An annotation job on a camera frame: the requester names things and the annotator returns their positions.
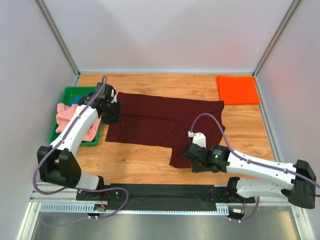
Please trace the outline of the maroon t shirt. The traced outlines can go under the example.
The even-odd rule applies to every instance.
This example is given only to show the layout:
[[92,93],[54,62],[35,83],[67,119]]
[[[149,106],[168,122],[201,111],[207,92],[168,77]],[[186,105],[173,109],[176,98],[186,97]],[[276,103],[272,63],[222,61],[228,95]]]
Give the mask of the maroon t shirt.
[[205,101],[170,98],[143,94],[118,94],[121,102],[121,123],[108,127],[106,141],[146,146],[159,146],[172,150],[169,165],[177,169],[191,167],[183,158],[189,143],[188,131],[203,133],[207,147],[218,145],[222,134],[209,116],[222,123],[223,101]]

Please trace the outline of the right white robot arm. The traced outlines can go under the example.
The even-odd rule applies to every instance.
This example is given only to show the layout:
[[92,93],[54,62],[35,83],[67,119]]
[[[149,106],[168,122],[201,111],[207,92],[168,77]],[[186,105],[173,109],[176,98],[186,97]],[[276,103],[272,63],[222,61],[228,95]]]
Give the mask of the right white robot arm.
[[238,179],[231,185],[231,193],[243,198],[271,197],[288,200],[294,206],[314,209],[317,177],[304,160],[295,164],[264,160],[215,145],[211,149],[189,143],[183,157],[191,162],[194,173],[234,173],[255,177]]

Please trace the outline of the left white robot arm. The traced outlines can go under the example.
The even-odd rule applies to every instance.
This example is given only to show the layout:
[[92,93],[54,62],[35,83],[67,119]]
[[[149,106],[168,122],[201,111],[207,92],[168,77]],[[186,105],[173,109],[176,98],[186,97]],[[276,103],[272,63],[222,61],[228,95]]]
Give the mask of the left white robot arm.
[[99,82],[94,92],[83,96],[62,133],[49,146],[38,149],[38,165],[33,175],[62,190],[101,193],[103,178],[82,171],[76,160],[83,138],[97,120],[107,125],[121,122],[121,102],[116,89],[105,82]]

